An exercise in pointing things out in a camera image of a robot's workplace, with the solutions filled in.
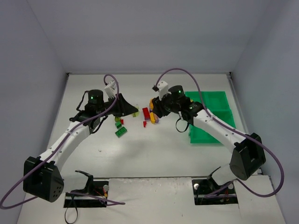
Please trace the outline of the lime curved lego brick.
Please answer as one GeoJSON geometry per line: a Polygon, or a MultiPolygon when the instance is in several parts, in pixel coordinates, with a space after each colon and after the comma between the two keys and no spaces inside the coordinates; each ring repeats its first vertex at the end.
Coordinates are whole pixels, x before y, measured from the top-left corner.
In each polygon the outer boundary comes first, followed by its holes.
{"type": "Polygon", "coordinates": [[[139,114],[140,114],[140,112],[139,112],[139,111],[137,111],[137,112],[133,113],[133,114],[132,114],[132,116],[133,116],[133,118],[135,118],[135,117],[138,117],[138,116],[139,116],[139,114]]]}

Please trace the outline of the orange yellow curved lego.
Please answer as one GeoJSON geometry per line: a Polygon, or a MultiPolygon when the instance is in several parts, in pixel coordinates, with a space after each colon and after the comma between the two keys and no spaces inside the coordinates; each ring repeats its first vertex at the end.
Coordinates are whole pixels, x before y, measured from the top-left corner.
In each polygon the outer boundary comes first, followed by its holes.
{"type": "Polygon", "coordinates": [[[153,99],[151,99],[151,100],[149,101],[149,111],[151,112],[151,111],[153,111],[153,109],[154,109],[153,99]]]}

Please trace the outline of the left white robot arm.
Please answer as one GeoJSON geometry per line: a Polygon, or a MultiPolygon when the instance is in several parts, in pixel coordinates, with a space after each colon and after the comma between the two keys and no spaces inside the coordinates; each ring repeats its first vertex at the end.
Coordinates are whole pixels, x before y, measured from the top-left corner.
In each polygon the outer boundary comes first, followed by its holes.
{"type": "Polygon", "coordinates": [[[109,115],[124,117],[138,109],[128,103],[122,94],[103,99],[103,91],[86,92],[88,102],[70,118],[70,125],[61,137],[38,157],[29,157],[24,163],[23,190],[48,202],[56,201],[64,192],[90,193],[93,188],[93,175],[76,170],[71,176],[63,177],[61,170],[79,144],[91,134],[109,115]]]}

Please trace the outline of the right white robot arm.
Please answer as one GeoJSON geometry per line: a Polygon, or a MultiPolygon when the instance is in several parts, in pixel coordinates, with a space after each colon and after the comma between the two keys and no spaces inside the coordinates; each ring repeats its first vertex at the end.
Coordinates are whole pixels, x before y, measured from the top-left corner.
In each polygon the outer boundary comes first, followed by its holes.
{"type": "Polygon", "coordinates": [[[259,135],[239,132],[219,120],[210,110],[205,110],[202,103],[191,101],[181,85],[168,87],[166,82],[161,82],[153,90],[158,92],[158,97],[152,99],[153,112],[159,118],[171,112],[178,114],[189,125],[213,136],[231,153],[230,162],[209,176],[216,185],[222,186],[237,178],[245,181],[266,162],[259,135]]]}

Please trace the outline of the green flat lego plate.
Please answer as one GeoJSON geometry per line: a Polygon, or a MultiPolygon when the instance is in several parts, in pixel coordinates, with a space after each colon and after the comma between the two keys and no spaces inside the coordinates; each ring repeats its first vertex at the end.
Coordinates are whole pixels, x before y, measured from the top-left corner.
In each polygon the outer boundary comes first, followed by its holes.
{"type": "Polygon", "coordinates": [[[125,133],[127,133],[127,129],[125,127],[121,127],[120,129],[118,129],[116,132],[115,132],[115,135],[120,138],[121,136],[123,136],[125,133]]]}

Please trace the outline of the red rectangular lego brick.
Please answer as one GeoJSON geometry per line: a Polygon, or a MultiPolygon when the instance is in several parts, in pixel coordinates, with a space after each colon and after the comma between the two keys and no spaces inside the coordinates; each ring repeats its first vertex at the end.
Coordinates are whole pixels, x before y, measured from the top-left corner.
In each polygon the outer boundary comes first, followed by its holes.
{"type": "Polygon", "coordinates": [[[148,110],[147,107],[142,108],[142,112],[143,112],[143,116],[144,116],[144,120],[150,120],[150,112],[148,110]]]}

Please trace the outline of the yellow curved lego brick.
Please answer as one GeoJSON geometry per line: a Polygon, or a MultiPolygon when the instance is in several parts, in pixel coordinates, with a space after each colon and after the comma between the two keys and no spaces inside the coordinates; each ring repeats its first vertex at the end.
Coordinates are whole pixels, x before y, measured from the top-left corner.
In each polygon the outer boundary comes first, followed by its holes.
{"type": "Polygon", "coordinates": [[[157,116],[153,112],[150,112],[150,121],[152,124],[157,123],[157,116]]]}

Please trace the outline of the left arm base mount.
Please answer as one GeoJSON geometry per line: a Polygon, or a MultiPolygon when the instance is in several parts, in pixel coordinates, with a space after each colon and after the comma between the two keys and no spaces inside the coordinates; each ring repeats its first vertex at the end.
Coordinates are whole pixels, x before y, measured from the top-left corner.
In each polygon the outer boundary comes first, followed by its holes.
{"type": "MultiPolygon", "coordinates": [[[[87,184],[83,189],[76,189],[75,191],[97,196],[100,198],[108,198],[109,181],[107,180],[94,180],[93,175],[76,170],[76,173],[80,173],[87,177],[87,184]]],[[[95,198],[82,195],[74,195],[70,193],[65,194],[64,208],[105,208],[107,202],[100,201],[95,198]]]]}

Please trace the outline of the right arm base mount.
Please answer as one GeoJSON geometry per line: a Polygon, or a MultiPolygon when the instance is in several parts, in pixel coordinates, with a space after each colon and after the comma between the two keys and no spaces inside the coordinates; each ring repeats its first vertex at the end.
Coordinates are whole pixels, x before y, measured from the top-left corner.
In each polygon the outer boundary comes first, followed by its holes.
{"type": "Polygon", "coordinates": [[[218,186],[211,178],[192,179],[192,190],[194,204],[197,206],[238,204],[232,182],[218,186]]]}

